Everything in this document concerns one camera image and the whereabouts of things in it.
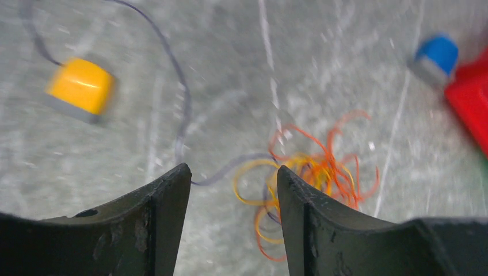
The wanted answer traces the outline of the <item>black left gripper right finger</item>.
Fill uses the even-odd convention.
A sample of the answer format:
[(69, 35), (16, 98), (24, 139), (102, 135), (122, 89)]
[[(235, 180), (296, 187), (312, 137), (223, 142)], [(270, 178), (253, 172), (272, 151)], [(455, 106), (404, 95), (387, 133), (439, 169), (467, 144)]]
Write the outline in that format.
[(291, 275), (486, 275), (487, 218), (395, 224), (356, 211), (289, 168), (277, 173)]

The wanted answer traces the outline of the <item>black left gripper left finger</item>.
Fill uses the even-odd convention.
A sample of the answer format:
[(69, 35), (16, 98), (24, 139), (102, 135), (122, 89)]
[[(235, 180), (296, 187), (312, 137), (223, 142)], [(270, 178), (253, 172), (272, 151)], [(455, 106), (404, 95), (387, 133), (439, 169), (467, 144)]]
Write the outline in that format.
[(190, 193), (187, 164), (74, 217), (1, 214), (2, 275), (173, 275)]

